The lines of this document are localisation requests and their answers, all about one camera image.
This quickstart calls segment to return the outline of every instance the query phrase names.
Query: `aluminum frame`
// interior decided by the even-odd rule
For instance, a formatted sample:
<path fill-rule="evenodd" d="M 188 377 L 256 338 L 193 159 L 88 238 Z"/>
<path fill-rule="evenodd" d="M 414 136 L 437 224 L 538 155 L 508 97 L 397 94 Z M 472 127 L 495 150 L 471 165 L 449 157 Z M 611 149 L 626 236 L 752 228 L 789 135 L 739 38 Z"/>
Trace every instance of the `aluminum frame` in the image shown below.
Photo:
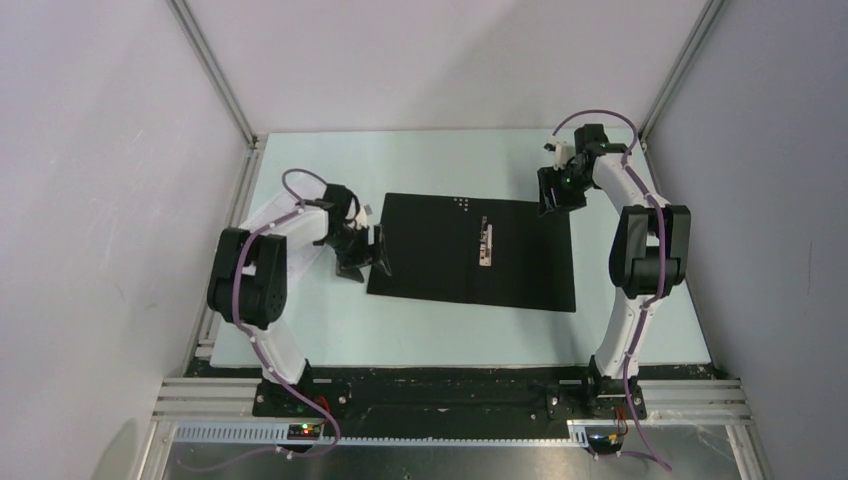
<path fill-rule="evenodd" d="M 247 117 L 244 115 L 244 111 L 241 109 L 241 105 L 239 105 L 232 87 L 227 82 L 227 77 L 224 75 L 221 65 L 212 53 L 212 48 L 209 46 L 203 30 L 200 29 L 200 25 L 198 25 L 197 20 L 194 18 L 194 13 L 192 13 L 191 8 L 188 6 L 188 2 L 186 0 L 168 0 L 168 4 L 174 12 L 174 17 L 180 23 L 180 27 L 183 29 L 183 33 L 185 33 L 189 44 L 194 49 L 194 53 L 197 54 L 197 59 L 200 61 L 201 66 L 203 66 L 203 70 L 209 76 L 212 87 L 218 93 L 218 96 L 221 97 L 221 101 L 224 102 L 230 118 L 235 122 L 248 147 L 253 147 L 256 143 L 256 133 L 250 127 L 250 123 L 247 121 Z"/>
<path fill-rule="evenodd" d="M 171 446 L 201 438 L 205 442 L 273 444 L 279 434 L 265 442 L 250 432 L 279 431 L 275 425 L 314 422 L 315 418 L 257 418 L 251 415 L 259 379 L 167 378 L 154 407 L 145 437 L 142 461 L 132 478 L 160 479 L 165 473 Z M 740 475 L 745 480 L 773 478 L 756 432 L 751 409 L 738 380 L 643 380 L 648 418 L 645 426 L 724 425 Z M 612 427 L 612 420 L 569 421 L 571 439 L 550 441 L 453 441 L 393 438 L 342 437 L 340 445 L 361 446 L 504 446 L 581 447 L 587 427 Z M 217 430 L 198 436 L 197 429 Z"/>
<path fill-rule="evenodd" d="M 228 225 L 238 225 L 245 217 L 252 195 L 267 135 L 258 136 L 250 127 L 232 88 L 203 35 L 186 0 L 168 0 L 175 17 L 192 45 L 198 60 L 209 76 L 216 92 L 221 97 L 237 128 L 250 150 L 240 173 L 233 196 L 232 206 L 226 219 Z M 649 138 L 665 107 L 680 88 L 680 85 L 701 51 L 708 35 L 726 6 L 725 0 L 710 0 L 701 12 L 698 21 L 687 38 L 640 131 L 643 142 Z M 205 306 L 200 309 L 187 355 L 183 364 L 185 371 L 192 358 L 208 358 L 218 329 L 218 319 Z M 271 428 L 274 425 L 302 423 L 309 418 L 256 418 L 251 415 L 256 385 L 259 379 L 228 378 L 166 378 L 145 435 L 142 451 L 133 469 L 135 480 L 161 479 L 175 440 L 188 437 L 178 436 L 185 432 L 181 427 L 194 425 L 253 425 L 256 428 Z M 643 380 L 640 382 L 648 408 L 648 418 L 642 422 L 647 426 L 706 426 L 724 425 L 727 429 L 736 463 L 743 479 L 773 478 L 757 434 L 747 398 L 738 380 Z M 607 420 L 573 420 L 570 431 L 578 439 L 585 428 L 612 426 Z M 227 439 L 237 443 L 238 439 Z M 350 445 L 423 445 L 402 439 L 344 438 L 343 444 Z M 439 442 L 442 445 L 476 445 L 475 442 Z M 578 442 L 503 442 L 504 446 L 579 446 Z"/>
<path fill-rule="evenodd" d="M 648 110 L 648 115 L 645 117 L 645 120 L 642 121 L 642 126 L 639 130 L 639 137 L 643 141 L 643 149 L 646 149 L 645 142 L 647 142 L 650 138 L 651 133 L 653 133 L 654 128 L 657 126 L 657 123 L 660 121 L 663 113 L 665 113 L 665 110 L 668 107 L 668 104 L 671 103 L 674 95 L 678 90 L 680 90 L 680 86 L 683 84 L 686 74 L 692 69 L 692 65 L 695 64 L 695 59 L 698 57 L 698 54 L 701 53 L 703 46 L 706 44 L 707 38 L 709 38 L 710 34 L 715 29 L 721 14 L 724 13 L 725 7 L 729 3 L 730 2 L 727 0 L 709 0 L 706 5 L 704 5 L 703 10 L 701 10 L 701 14 L 698 16 L 695 26 L 692 28 L 692 31 L 689 32 L 689 37 L 686 38 L 686 43 L 684 43 L 683 49 L 674 61 L 674 66 L 671 68 L 671 72 L 669 72 L 662 88 L 660 88 L 659 94 L 654 99 L 653 104 L 651 104 L 651 109 Z"/>

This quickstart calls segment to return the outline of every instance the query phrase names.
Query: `black bracket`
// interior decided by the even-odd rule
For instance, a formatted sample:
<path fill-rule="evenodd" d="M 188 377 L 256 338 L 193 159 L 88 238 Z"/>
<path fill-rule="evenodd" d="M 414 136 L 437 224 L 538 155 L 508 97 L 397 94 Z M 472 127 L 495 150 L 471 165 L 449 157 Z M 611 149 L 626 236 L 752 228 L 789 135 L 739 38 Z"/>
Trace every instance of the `black bracket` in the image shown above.
<path fill-rule="evenodd" d="M 372 265 L 391 276 L 386 239 L 380 225 L 374 225 L 374 243 L 369 245 L 368 229 L 355 228 L 353 221 L 347 218 L 351 206 L 355 212 L 361 208 L 359 198 L 350 189 L 344 185 L 327 184 L 321 200 L 309 204 L 327 211 L 327 236 L 315 242 L 315 245 L 333 247 L 336 252 L 336 275 L 365 283 L 365 276 L 359 269 Z"/>
<path fill-rule="evenodd" d="M 233 322 L 233 282 L 239 254 L 250 232 L 227 228 L 221 232 L 212 264 L 206 304 Z M 239 317 L 262 330 L 275 322 L 286 304 L 286 238 L 260 235 L 247 252 L 246 265 L 254 265 L 252 275 L 242 274 L 239 291 Z"/>
<path fill-rule="evenodd" d="M 589 360 L 589 367 L 583 377 L 582 387 L 584 392 L 585 407 L 591 412 L 593 418 L 615 419 L 615 410 L 624 407 L 625 415 L 631 416 L 627 406 L 627 397 L 624 390 L 624 380 L 612 379 L 602 376 L 595 363 L 595 356 Z M 630 397 L 636 413 L 640 420 L 647 418 L 645 399 L 642 397 L 642 388 L 638 384 L 637 377 L 627 379 L 630 389 Z"/>
<path fill-rule="evenodd" d="M 657 212 L 653 208 L 629 206 L 621 210 L 621 218 L 609 259 L 610 279 L 621 287 L 627 298 L 656 293 L 660 277 L 660 255 L 665 256 L 665 289 L 680 285 L 686 277 L 689 256 L 689 228 L 692 216 L 683 205 L 667 205 L 663 209 L 665 251 L 648 246 L 648 234 L 659 234 Z"/>

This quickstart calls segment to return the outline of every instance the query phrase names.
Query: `black motor joint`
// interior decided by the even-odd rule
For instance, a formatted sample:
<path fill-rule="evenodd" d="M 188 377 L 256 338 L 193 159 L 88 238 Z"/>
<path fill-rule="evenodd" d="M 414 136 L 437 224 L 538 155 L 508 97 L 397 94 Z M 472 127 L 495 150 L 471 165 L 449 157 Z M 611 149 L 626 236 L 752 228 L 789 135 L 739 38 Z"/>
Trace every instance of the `black motor joint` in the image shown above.
<path fill-rule="evenodd" d="M 570 212 L 586 206 L 586 190 L 597 188 L 592 181 L 595 160 L 607 153 L 624 153 L 623 143 L 609 143 L 600 124 L 586 124 L 574 132 L 575 155 L 560 169 L 540 168 L 536 172 L 539 180 L 539 215 L 551 212 Z M 556 151 L 552 143 L 545 150 Z"/>
<path fill-rule="evenodd" d="M 374 225 L 374 243 L 369 244 L 368 228 L 358 227 L 354 218 L 348 218 L 351 211 L 356 217 L 363 208 L 352 191 L 330 183 L 320 201 L 309 203 L 327 211 L 327 236 L 315 244 L 329 245 L 336 252 L 336 275 L 364 283 L 359 269 L 368 265 L 391 275 L 382 227 Z"/>

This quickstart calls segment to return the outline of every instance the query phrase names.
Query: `black cloth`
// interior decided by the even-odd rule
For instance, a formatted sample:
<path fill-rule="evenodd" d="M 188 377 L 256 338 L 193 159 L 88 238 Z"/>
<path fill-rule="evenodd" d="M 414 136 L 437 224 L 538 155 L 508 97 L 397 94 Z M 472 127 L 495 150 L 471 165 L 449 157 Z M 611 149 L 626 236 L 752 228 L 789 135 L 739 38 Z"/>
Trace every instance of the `black cloth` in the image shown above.
<path fill-rule="evenodd" d="M 534 202 L 387 193 L 380 223 L 392 276 L 372 269 L 370 294 L 576 310 L 567 214 L 540 218 Z M 488 225 L 491 265 L 482 266 Z"/>

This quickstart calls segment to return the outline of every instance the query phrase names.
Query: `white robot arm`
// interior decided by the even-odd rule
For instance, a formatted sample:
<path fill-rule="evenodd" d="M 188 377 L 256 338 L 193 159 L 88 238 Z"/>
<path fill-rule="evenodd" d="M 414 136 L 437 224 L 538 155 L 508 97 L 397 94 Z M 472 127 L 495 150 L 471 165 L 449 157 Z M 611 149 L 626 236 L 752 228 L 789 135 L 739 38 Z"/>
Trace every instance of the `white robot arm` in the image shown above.
<path fill-rule="evenodd" d="M 322 184 L 313 192 L 318 198 L 305 200 L 288 187 L 285 177 L 295 172 L 312 175 Z M 287 171 L 283 184 L 291 198 L 283 193 L 245 222 L 245 228 L 221 233 L 207 304 L 248 336 L 266 379 L 297 384 L 306 357 L 286 322 L 278 321 L 286 303 L 291 262 L 300 260 L 298 254 L 314 258 L 315 252 L 304 253 L 310 245 L 329 245 L 335 251 L 336 275 L 340 277 L 362 283 L 365 278 L 360 268 L 372 265 L 387 275 L 391 268 L 382 228 L 373 226 L 374 241 L 369 244 L 369 209 L 353 192 L 343 185 L 327 184 L 305 170 Z M 237 312 L 233 309 L 236 298 Z"/>
<path fill-rule="evenodd" d="M 621 380 L 630 381 L 639 372 L 637 357 L 654 313 L 671 287 L 684 279 L 689 210 L 650 191 L 627 162 L 632 146 L 611 144 L 602 125 L 577 129 L 576 154 L 568 161 L 562 160 L 565 146 L 555 138 L 545 148 L 556 160 L 553 167 L 538 172 L 542 214 L 585 206 L 584 192 L 594 187 L 621 215 L 609 263 L 618 287 L 615 303 L 589 372 L 594 395 L 621 396 Z M 615 153 L 622 154 L 621 159 Z M 660 245 L 648 246 L 649 235 L 658 237 Z"/>

